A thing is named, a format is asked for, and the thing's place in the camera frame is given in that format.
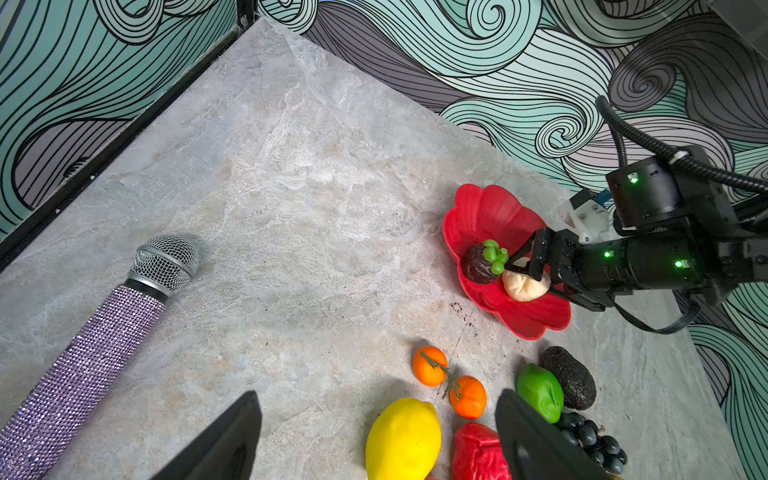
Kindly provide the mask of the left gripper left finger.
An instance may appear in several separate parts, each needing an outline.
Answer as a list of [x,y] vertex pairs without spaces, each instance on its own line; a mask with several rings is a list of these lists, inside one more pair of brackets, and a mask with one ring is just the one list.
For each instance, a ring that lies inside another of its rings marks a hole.
[[243,393],[152,480],[249,479],[260,439],[257,393]]

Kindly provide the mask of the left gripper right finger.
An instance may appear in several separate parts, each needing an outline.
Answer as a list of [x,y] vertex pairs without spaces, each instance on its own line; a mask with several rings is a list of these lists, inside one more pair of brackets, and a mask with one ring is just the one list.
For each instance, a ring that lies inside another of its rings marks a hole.
[[514,390],[501,392],[494,418],[513,479],[609,479]]

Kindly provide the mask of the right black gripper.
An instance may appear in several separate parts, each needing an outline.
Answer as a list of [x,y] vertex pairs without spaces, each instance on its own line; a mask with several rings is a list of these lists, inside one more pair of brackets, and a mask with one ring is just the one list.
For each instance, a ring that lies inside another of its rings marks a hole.
[[587,289],[576,270],[576,254],[581,244],[570,230],[549,227],[537,230],[509,256],[506,270],[530,270],[531,274],[549,269],[549,292],[592,312],[606,310],[606,295]]

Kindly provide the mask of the cream white fake pear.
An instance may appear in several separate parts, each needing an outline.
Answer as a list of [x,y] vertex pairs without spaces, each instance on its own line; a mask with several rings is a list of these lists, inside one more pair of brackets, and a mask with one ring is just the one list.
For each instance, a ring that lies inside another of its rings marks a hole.
[[506,270],[501,280],[507,295],[517,302],[530,302],[544,296],[550,286],[551,279],[546,271],[542,279],[537,281],[532,277]]

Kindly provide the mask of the red flower-shaped fruit bowl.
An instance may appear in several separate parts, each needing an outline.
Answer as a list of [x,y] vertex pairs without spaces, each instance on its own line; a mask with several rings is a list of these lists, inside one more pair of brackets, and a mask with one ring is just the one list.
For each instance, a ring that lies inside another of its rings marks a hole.
[[[458,188],[454,207],[444,216],[442,228],[450,255],[459,263],[467,249],[489,239],[513,253],[545,226],[533,210],[506,189],[465,184]],[[530,302],[518,302],[508,296],[501,282],[476,284],[466,278],[460,267],[456,270],[469,299],[522,339],[537,340],[548,330],[566,329],[571,322],[571,306],[563,299],[546,294]]]

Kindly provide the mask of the red wrinkled fake pepper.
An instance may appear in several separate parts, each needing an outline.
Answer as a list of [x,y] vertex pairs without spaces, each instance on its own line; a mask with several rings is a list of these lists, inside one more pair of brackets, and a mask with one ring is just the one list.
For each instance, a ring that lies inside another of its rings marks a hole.
[[470,422],[454,435],[452,474],[458,480],[511,480],[498,433]]

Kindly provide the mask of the dark brown fake avocado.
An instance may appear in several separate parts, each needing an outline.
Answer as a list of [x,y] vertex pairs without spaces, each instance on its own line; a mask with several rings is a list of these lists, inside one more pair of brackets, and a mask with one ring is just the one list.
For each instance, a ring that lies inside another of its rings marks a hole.
[[539,365],[561,385],[564,406],[578,411],[592,407],[597,396],[594,377],[587,367],[561,346],[550,346],[539,356]]

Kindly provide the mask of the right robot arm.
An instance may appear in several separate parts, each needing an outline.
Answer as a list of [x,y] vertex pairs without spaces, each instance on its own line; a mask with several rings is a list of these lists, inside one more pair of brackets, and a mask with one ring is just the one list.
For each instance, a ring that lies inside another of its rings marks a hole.
[[677,290],[715,307],[739,285],[767,279],[764,218],[738,219],[727,188],[764,194],[766,181],[721,169],[695,146],[664,143],[595,100],[613,137],[619,168],[606,177],[619,236],[589,244],[570,230],[535,231],[503,268],[541,280],[549,293],[593,312],[614,308],[645,332],[653,327],[616,298],[635,291]]

